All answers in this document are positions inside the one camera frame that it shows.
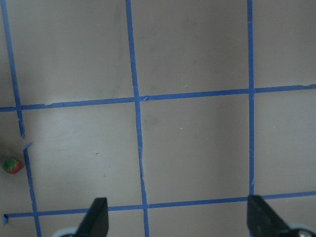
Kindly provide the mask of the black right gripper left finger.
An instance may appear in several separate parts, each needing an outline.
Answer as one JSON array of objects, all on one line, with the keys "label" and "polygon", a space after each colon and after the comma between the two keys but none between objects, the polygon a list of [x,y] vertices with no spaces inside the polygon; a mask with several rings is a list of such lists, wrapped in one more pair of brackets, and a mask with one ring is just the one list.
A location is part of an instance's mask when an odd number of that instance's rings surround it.
[{"label": "black right gripper left finger", "polygon": [[76,237],[106,237],[109,230],[106,197],[96,198],[79,225]]}]

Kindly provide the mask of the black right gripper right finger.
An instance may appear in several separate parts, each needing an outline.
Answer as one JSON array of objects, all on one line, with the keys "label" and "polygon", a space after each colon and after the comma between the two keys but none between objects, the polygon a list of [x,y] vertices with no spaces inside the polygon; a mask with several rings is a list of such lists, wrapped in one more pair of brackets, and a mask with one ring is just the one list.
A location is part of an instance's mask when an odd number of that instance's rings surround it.
[{"label": "black right gripper right finger", "polygon": [[290,227],[259,195],[247,197],[247,227],[253,237],[288,237]]}]

